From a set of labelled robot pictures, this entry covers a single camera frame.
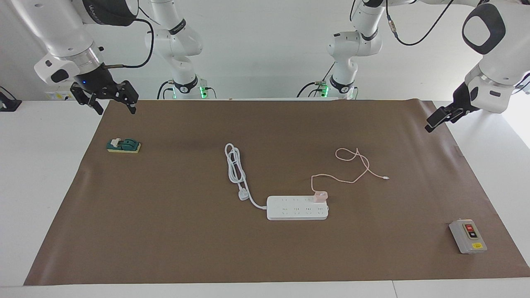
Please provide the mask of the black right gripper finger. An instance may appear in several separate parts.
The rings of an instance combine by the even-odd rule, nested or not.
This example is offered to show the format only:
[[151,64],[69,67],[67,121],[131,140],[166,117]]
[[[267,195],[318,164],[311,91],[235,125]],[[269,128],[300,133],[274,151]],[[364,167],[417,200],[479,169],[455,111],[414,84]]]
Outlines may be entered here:
[[96,93],[92,93],[91,96],[88,97],[85,94],[85,91],[77,82],[72,83],[72,85],[70,86],[70,92],[72,93],[72,96],[74,96],[78,104],[86,105],[94,109],[98,113],[98,115],[103,115],[104,108],[97,102]]
[[124,103],[131,114],[136,113],[136,103],[139,98],[139,94],[128,80],[123,81],[118,85],[118,98],[119,102]]

